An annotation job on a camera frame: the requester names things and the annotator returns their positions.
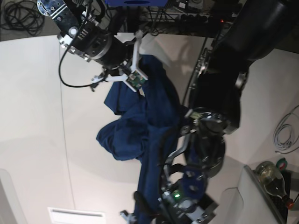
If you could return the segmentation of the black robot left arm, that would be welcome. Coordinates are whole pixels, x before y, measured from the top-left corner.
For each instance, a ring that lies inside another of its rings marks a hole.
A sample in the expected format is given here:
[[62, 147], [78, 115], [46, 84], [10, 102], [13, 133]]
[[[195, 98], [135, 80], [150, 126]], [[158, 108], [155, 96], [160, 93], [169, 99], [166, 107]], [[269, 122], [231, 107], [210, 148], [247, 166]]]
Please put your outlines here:
[[154, 132], [142, 155], [130, 223], [205, 224], [214, 217], [208, 179], [222, 168], [223, 136], [239, 128], [249, 67], [274, 49], [298, 17], [296, 0], [249, 0], [213, 50], [203, 52], [185, 117]]

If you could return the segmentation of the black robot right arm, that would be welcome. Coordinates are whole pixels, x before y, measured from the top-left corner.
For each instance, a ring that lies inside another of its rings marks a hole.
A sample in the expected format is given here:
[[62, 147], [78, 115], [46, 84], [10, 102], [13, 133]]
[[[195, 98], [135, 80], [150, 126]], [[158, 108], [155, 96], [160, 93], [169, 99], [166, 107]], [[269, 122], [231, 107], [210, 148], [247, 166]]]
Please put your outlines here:
[[99, 0], [100, 13], [96, 15], [92, 3], [91, 0], [39, 0], [37, 8], [59, 28], [57, 38], [66, 53], [102, 66], [103, 71], [81, 88], [94, 90], [102, 82], [123, 82], [132, 91], [138, 91], [148, 80], [139, 67], [140, 46], [146, 33], [137, 30], [132, 40], [121, 42], [116, 38], [121, 26], [120, 14], [113, 17], [107, 29], [102, 29], [100, 22], [106, 6]]

